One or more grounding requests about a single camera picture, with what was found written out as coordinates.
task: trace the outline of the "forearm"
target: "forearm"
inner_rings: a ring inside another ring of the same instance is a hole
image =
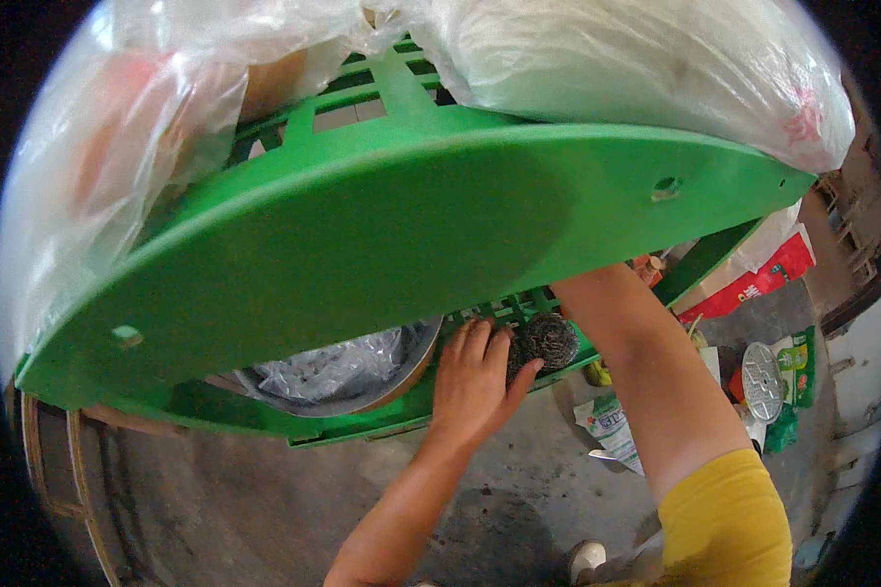
[[[428,433],[411,463],[340,548],[324,584],[404,582],[469,460],[468,450],[449,450]]]
[[[618,264],[552,285],[611,370],[656,499],[708,460],[750,440],[689,337]]]

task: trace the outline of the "metal grater disc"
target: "metal grater disc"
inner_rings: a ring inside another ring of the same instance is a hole
[[[751,413],[767,424],[776,420],[784,405],[784,384],[780,364],[764,343],[752,343],[744,351],[741,382]]]

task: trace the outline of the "person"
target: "person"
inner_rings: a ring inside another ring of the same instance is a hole
[[[556,282],[552,291],[611,370],[658,503],[663,567],[651,584],[787,585],[784,506],[682,327],[623,264]],[[327,587],[398,585],[411,574],[470,456],[516,411],[541,369],[541,359],[530,361],[506,389],[509,345],[509,333],[494,334],[485,320],[452,337],[423,443],[340,548]],[[600,564],[602,547],[579,553],[571,584],[588,582],[587,562]]]

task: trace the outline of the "sneaker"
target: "sneaker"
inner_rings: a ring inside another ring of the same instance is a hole
[[[607,550],[597,540],[584,540],[571,548],[571,560],[567,564],[568,579],[572,585],[578,584],[580,574],[593,570],[607,562]]]

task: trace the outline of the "yellow shirt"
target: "yellow shirt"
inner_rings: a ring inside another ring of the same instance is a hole
[[[659,520],[665,572],[655,586],[789,584],[787,512],[753,450],[719,456],[680,481],[659,505]]]

